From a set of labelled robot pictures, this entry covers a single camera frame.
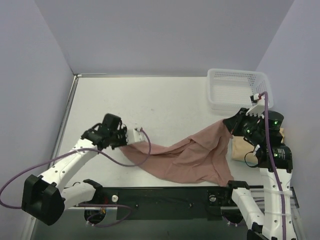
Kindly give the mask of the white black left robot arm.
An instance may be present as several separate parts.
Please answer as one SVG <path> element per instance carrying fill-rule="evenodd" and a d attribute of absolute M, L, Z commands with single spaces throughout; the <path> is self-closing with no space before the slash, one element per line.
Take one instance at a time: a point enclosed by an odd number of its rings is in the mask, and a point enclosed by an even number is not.
<path fill-rule="evenodd" d="M 73 149 L 39 176 L 30 175 L 24 182 L 21 209 L 45 223 L 53 225 L 63 212 L 79 204 L 98 206 L 106 203 L 99 183 L 85 179 L 67 187 L 71 178 L 92 158 L 107 147 L 115 149 L 127 144 L 127 128 L 119 116 L 107 113 L 101 123 L 86 130 Z"/>

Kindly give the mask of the pink graphic t shirt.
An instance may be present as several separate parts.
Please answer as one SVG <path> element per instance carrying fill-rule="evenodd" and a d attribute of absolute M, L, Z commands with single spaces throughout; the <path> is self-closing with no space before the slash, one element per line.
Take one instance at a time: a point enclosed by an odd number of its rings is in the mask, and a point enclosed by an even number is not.
<path fill-rule="evenodd" d="M 180 184 L 211 182 L 224 187 L 234 179 L 227 163 L 231 138 L 219 120 L 171 146 L 140 142 L 120 150 L 158 179 Z"/>

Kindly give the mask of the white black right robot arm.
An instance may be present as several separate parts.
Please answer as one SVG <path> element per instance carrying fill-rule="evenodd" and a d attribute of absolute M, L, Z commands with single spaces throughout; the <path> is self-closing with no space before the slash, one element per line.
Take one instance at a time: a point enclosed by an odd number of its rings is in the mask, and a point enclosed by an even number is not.
<path fill-rule="evenodd" d="M 283 142 L 280 128 L 284 116 L 269 110 L 260 116 L 247 114 L 241 108 L 234 116 L 223 120 L 229 133 L 242 137 L 253 146 L 264 193 L 261 210 L 244 181 L 229 181 L 223 199 L 238 207 L 248 228 L 248 240 L 295 240 L 291 213 L 292 152 Z"/>

